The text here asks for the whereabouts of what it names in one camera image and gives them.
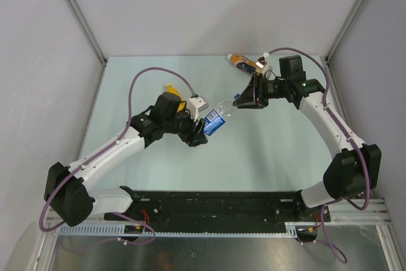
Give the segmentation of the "clear water bottle blue label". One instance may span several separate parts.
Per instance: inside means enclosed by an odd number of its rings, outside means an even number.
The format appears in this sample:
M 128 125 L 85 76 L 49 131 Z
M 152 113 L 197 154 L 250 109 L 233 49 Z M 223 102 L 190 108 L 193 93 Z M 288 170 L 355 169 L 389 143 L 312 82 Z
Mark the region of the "clear water bottle blue label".
M 215 109 L 212 109 L 206 116 L 206 125 L 204 128 L 204 133 L 206 136 L 212 136 L 220 127 L 224 126 L 226 122 L 234 115 L 236 107 L 233 106 L 233 101 L 236 100 L 234 97 L 232 99 L 223 100 L 218 104 Z

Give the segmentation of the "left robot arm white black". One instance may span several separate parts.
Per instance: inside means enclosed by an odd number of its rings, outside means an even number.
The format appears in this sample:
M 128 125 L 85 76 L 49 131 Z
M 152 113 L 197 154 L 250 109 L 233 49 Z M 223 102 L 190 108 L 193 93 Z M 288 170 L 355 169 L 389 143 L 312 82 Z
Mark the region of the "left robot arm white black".
M 187 101 L 164 92 L 156 103 L 133 116 L 115 138 L 98 151 L 70 163 L 55 163 L 48 171 L 44 199 L 62 222 L 74 227 L 89 216 L 119 213 L 127 220 L 140 212 L 136 192 L 129 187 L 96 189 L 97 182 L 133 154 L 141 152 L 165 134 L 178 135 L 189 147 L 207 143 L 205 121 L 199 113 L 207 109 L 205 98 L 194 95 Z

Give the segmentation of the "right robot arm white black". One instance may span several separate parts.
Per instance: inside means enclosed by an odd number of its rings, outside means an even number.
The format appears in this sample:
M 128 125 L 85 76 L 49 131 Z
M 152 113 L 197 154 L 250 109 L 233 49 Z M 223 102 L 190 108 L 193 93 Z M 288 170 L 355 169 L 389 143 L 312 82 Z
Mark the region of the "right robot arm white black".
M 249 84 L 233 102 L 238 109 L 263 109 L 271 99 L 285 99 L 292 103 L 315 127 L 332 161 L 322 180 L 295 193 L 293 215 L 300 221 L 309 220 L 324 204 L 341 200 L 350 202 L 350 196 L 365 193 L 365 201 L 356 209 L 369 205 L 370 191 L 377 185 L 381 163 L 381 150 L 368 145 L 357 136 L 327 101 L 328 85 L 308 79 L 299 55 L 280 58 L 280 75 L 268 79 L 272 71 L 269 53 L 258 58 L 261 72 L 252 74 Z

